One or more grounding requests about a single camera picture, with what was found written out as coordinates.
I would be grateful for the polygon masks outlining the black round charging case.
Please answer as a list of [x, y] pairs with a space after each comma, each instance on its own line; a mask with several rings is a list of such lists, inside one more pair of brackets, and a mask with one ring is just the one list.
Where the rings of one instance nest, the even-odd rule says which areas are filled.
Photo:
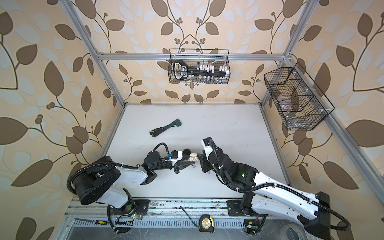
[[191, 150], [190, 149], [184, 149], [183, 150], [183, 155], [186, 155], [186, 156], [190, 156], [190, 154], [191, 154]]

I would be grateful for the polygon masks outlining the cream earbud charging case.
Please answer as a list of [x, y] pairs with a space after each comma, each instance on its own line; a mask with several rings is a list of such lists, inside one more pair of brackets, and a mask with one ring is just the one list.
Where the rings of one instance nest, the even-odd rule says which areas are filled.
[[189, 161], [190, 162], [198, 162], [199, 161], [198, 155], [196, 153], [190, 154]]

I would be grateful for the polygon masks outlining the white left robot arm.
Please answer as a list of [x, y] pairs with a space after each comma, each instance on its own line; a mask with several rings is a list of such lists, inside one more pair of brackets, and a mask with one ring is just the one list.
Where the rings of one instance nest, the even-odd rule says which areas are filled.
[[202, 156], [191, 153], [189, 149], [169, 151], [165, 143], [158, 144], [137, 166], [116, 163], [111, 157], [104, 156], [71, 174], [67, 179], [67, 189], [78, 196], [84, 206], [99, 203], [121, 209], [133, 198], [126, 188], [118, 188], [118, 184], [148, 185], [158, 176], [156, 171], [172, 170], [179, 174]]

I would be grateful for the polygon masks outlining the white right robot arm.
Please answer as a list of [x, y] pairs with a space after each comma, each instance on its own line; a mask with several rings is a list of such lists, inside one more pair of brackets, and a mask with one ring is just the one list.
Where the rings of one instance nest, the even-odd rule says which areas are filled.
[[331, 230], [349, 231], [350, 222], [330, 208], [326, 193], [306, 193], [280, 183], [247, 164], [235, 163], [210, 137], [201, 141], [201, 163], [212, 170], [219, 181], [243, 195], [241, 212], [285, 218], [322, 240], [331, 238]]

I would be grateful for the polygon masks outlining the green black rivet tool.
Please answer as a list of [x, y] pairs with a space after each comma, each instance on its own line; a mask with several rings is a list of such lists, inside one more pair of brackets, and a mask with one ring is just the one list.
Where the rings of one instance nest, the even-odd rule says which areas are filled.
[[182, 125], [181, 121], [179, 119], [176, 119], [174, 120], [173, 122], [171, 122], [170, 124], [164, 126], [164, 131], [165, 132], [166, 130], [172, 128], [172, 127], [180, 127]]

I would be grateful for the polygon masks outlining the black yellow screwdriver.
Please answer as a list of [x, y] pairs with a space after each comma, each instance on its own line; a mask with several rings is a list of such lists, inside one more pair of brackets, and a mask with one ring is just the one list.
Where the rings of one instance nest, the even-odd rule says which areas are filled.
[[156, 128], [150, 131], [150, 135], [159, 135], [164, 131], [163, 127]]

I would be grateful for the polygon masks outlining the yellow black tape measure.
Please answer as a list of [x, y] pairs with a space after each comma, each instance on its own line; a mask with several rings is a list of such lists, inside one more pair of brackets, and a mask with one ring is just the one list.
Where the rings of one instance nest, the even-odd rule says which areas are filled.
[[213, 218], [208, 215], [204, 214], [199, 219], [199, 231], [201, 233], [214, 233], [215, 232], [215, 225]]

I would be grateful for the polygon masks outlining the black socket set holder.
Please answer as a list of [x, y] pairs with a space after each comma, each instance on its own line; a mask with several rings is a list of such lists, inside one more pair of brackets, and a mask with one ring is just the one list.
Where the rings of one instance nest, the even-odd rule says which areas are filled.
[[174, 61], [170, 65], [169, 73], [176, 80], [196, 82], [227, 81], [231, 76], [231, 71], [227, 66], [217, 67], [201, 61], [188, 64], [183, 60]]

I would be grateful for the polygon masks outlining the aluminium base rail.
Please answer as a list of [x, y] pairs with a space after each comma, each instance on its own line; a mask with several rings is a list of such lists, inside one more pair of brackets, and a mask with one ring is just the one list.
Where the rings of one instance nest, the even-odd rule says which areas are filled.
[[[214, 220], [215, 230], [244, 230], [249, 224], [254, 228], [271, 221], [288, 223], [282, 217], [240, 212], [240, 199], [135, 199], [136, 207], [123, 214], [107, 205], [93, 203], [83, 206], [77, 198], [72, 199], [60, 231], [69, 234], [75, 228], [112, 230], [120, 235], [134, 230], [196, 230], [202, 215]], [[107, 225], [94, 225], [75, 218], [107, 221]]]

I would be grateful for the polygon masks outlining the aluminium frame post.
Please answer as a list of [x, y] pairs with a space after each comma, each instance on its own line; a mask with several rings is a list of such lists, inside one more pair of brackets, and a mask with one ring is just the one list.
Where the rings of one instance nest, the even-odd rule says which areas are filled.
[[78, 32], [80, 38], [83, 41], [83, 44], [85, 45], [87, 51], [91, 55], [91, 58], [95, 62], [95, 65], [100, 70], [106, 85], [110, 88], [112, 94], [114, 94], [114, 96], [116, 97], [117, 103], [124, 108], [126, 106], [126, 102], [124, 101], [117, 85], [115, 84], [103, 60], [101, 60], [98, 57], [99, 52], [97, 51], [95, 45], [93, 44], [91, 37], [88, 35], [88, 32], [85, 26], [83, 25], [80, 17], [77, 15], [77, 12], [75, 10], [75, 7], [72, 1], [63, 0], [63, 1], [59, 1], [59, 3], [61, 4], [63, 10], [67, 14], [71, 23], [74, 25], [76, 31]]

